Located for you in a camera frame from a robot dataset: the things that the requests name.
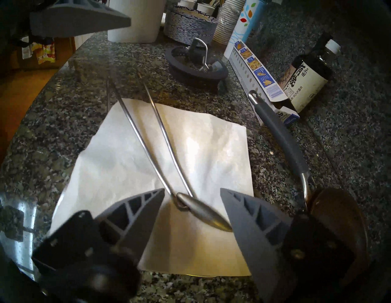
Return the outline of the gray right gripper right finger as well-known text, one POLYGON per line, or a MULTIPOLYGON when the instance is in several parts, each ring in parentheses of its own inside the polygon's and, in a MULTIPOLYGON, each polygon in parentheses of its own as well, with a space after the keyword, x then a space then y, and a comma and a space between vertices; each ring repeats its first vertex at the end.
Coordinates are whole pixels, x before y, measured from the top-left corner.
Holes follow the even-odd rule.
POLYGON ((289 217, 256 197, 226 188, 220 196, 236 242, 264 303, 325 301, 354 253, 314 216, 289 217))

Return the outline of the finger of the gray left gripper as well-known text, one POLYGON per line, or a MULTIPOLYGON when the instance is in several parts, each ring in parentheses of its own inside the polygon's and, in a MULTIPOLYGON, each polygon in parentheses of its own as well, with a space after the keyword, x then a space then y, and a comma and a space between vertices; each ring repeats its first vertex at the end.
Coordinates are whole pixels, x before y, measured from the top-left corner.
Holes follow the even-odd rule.
POLYGON ((131 18, 95 0, 56 0, 44 9, 30 12, 34 36, 70 38, 131 26, 131 18))

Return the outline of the gray right gripper left finger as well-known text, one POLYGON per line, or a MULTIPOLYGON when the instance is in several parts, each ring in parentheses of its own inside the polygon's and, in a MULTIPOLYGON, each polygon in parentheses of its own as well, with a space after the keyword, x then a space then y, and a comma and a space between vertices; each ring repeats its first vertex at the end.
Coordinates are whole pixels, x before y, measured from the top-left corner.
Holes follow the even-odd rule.
POLYGON ((124 248, 137 265, 164 198, 160 188, 120 200, 95 218, 88 210, 78 211, 34 250, 32 261, 38 269, 62 269, 124 248))

